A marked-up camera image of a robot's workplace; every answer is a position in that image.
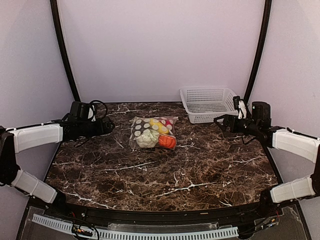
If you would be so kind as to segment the polka dot zip bag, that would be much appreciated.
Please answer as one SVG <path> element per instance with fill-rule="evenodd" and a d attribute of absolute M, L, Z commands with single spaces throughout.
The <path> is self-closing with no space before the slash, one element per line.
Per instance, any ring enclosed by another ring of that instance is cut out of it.
<path fill-rule="evenodd" d="M 130 120 L 129 146 L 132 150 L 165 148 L 175 149 L 176 116 L 134 117 Z"/>

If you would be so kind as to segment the yellow fake lemon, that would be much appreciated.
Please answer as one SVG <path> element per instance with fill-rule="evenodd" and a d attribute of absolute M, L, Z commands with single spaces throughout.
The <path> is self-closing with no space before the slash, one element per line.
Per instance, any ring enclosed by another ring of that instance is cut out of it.
<path fill-rule="evenodd" d="M 168 134 L 169 129 L 159 120 L 151 118 L 149 124 L 153 130 L 158 131 L 161 134 Z"/>

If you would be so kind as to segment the red fake pepper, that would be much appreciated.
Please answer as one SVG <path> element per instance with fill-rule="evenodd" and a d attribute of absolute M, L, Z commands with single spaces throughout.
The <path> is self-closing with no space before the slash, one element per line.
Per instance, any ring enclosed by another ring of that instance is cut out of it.
<path fill-rule="evenodd" d="M 174 124 L 175 124 L 175 120 L 172 118 L 166 118 L 166 119 L 162 119 L 161 123 L 170 131 L 173 130 L 174 128 Z"/>

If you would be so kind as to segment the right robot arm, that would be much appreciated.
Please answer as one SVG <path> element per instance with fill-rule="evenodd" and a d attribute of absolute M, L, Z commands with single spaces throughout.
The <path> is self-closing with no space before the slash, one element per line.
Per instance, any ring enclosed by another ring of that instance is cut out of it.
<path fill-rule="evenodd" d="M 275 203 L 293 199 L 318 197 L 320 195 L 320 139 L 290 128 L 271 125 L 271 106 L 262 101 L 252 103 L 251 114 L 243 100 L 234 98 L 238 115 L 224 114 L 214 119 L 222 131 L 240 133 L 253 138 L 244 144 L 257 140 L 267 148 L 286 151 L 311 161 L 314 172 L 303 178 L 282 183 L 261 194 L 262 201 L 255 205 L 255 213 L 266 217 L 275 208 Z"/>

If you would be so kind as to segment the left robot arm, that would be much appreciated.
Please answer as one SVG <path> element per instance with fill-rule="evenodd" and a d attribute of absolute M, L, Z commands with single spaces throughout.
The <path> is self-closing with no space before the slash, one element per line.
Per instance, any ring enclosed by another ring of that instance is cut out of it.
<path fill-rule="evenodd" d="M 23 170 L 16 161 L 16 155 L 24 150 L 81 138 L 91 139 L 110 134 L 115 124 L 107 113 L 96 116 L 96 104 L 74 101 L 70 111 L 61 119 L 17 128 L 0 128 L 0 185 L 14 187 L 31 197 L 51 204 L 51 210 L 60 218 L 71 213 L 65 203 L 66 196 L 34 175 Z"/>

